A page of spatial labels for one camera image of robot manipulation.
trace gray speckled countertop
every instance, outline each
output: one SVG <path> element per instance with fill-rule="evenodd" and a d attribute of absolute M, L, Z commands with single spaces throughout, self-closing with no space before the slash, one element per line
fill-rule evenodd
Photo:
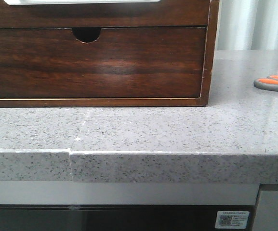
<path fill-rule="evenodd" d="M 0 108 L 0 180 L 278 183 L 278 51 L 217 51 L 207 107 Z"/>

